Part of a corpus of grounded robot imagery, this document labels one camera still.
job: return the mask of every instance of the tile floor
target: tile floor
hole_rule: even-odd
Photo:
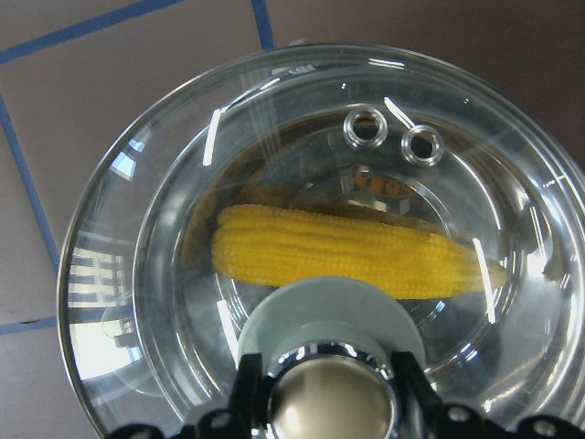
[[[483,77],[585,168],[580,0],[267,4],[277,46],[398,46]],[[0,2],[1,437],[96,436],[60,359],[55,258],[9,153],[10,131],[46,219],[46,241],[58,249],[92,169],[136,116],[185,80],[260,49],[250,0]]]

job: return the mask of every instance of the chrome ring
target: chrome ring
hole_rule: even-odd
[[[361,120],[376,126],[376,133],[371,137],[362,137],[356,133]],[[344,120],[344,138],[348,145],[359,147],[378,147],[388,137],[388,122],[384,115],[373,107],[359,107],[351,111]]]
[[[296,366],[298,363],[324,356],[337,356],[354,359],[370,367],[385,381],[390,381],[394,378],[394,372],[392,369],[386,366],[380,359],[350,345],[349,343],[339,341],[313,342],[287,352],[278,359],[278,366],[269,370],[268,375],[278,379],[278,377],[282,376],[282,374]]]
[[[412,149],[415,139],[421,139],[431,147],[425,154]],[[437,130],[428,125],[415,125],[402,136],[400,151],[407,162],[412,165],[431,167],[437,165],[445,152],[443,140]]]

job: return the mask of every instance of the corn on the cob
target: corn on the cob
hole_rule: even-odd
[[[307,277],[352,277],[397,299],[480,291],[475,253],[435,233],[258,205],[224,209],[212,241],[218,273],[282,286]],[[505,281],[490,263],[493,287]]]

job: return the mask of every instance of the blue tape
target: blue tape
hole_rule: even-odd
[[[0,336],[7,334],[16,334],[18,332],[32,331],[34,329],[45,329],[47,327],[55,327],[57,325],[57,318],[44,317],[29,322],[11,323],[9,325],[0,325]]]
[[[0,124],[2,124],[2,127],[4,128],[8,146],[10,147],[12,156],[15,159],[18,173],[20,174],[20,178],[22,179],[22,182],[25,186],[25,191],[27,192],[30,205],[32,206],[33,212],[35,213],[35,218],[37,219],[40,233],[43,237],[43,240],[45,241],[45,245],[47,246],[48,257],[50,258],[56,273],[59,270],[59,251],[57,250],[57,245],[55,244],[50,227],[48,226],[47,216],[45,215],[43,206],[41,205],[40,199],[38,198],[38,193],[35,189],[33,178],[30,176],[27,161],[22,154],[22,149],[20,148],[20,144],[16,138],[15,130],[10,123],[10,116],[8,115],[8,110],[6,109],[2,95],[0,95]]]
[[[115,9],[101,16],[95,16],[89,20],[82,21],[76,25],[64,27],[42,37],[17,44],[11,48],[2,49],[0,50],[0,64],[22,58],[41,50],[42,48],[53,46],[62,41],[82,37],[92,32],[102,30],[106,27],[127,20],[128,18],[142,16],[157,9],[162,9],[183,1],[185,0],[141,0],[131,5]]]
[[[272,36],[271,19],[268,16],[266,1],[251,0],[251,2],[256,20],[256,28],[258,29],[258,37],[260,37],[260,45],[262,50],[270,50],[274,48],[274,38]]]

